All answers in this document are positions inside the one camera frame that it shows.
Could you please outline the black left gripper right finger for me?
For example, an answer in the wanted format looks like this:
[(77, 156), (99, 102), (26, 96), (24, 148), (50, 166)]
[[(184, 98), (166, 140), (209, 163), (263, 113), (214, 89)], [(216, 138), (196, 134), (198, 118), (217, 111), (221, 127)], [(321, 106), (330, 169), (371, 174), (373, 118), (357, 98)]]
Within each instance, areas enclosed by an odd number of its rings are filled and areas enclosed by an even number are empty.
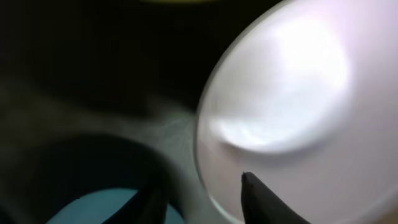
[(252, 172), (241, 176), (241, 206), (245, 224), (310, 224)]

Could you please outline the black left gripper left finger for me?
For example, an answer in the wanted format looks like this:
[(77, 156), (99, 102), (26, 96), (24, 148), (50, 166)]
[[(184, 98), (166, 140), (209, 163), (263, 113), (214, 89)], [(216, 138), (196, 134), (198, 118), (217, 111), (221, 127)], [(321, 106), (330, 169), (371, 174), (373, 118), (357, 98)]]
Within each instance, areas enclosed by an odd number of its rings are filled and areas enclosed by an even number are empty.
[(164, 224), (168, 202), (165, 187), (146, 185), (103, 224)]

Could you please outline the light blue bowl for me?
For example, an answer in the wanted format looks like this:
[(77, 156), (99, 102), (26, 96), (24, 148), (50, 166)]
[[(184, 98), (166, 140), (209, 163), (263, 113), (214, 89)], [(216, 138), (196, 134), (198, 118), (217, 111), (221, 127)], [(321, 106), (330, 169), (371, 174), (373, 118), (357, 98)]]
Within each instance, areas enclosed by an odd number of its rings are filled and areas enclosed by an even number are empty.
[[(99, 224), (115, 214), (139, 190), (100, 190), (82, 196), (66, 205), (47, 223), (49, 224)], [(181, 214), (168, 203), (165, 224), (184, 224)]]

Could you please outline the white bowl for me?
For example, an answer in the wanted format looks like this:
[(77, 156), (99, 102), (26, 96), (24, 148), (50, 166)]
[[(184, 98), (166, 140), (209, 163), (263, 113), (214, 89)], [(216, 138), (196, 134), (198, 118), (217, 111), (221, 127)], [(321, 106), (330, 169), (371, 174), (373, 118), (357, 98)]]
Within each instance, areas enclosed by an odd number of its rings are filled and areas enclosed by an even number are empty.
[(311, 223), (397, 213), (397, 0), (282, 1), (228, 47), (202, 94), (195, 157), (231, 223), (254, 173)]

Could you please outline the dark brown serving tray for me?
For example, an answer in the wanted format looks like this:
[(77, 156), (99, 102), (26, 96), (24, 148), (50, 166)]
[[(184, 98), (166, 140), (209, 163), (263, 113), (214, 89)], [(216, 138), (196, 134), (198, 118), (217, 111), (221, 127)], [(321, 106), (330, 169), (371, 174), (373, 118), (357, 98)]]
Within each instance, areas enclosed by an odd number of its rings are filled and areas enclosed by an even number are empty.
[(197, 108), (223, 52), (274, 5), (2, 1), (1, 222), (153, 183), (185, 223), (226, 223), (195, 167)]

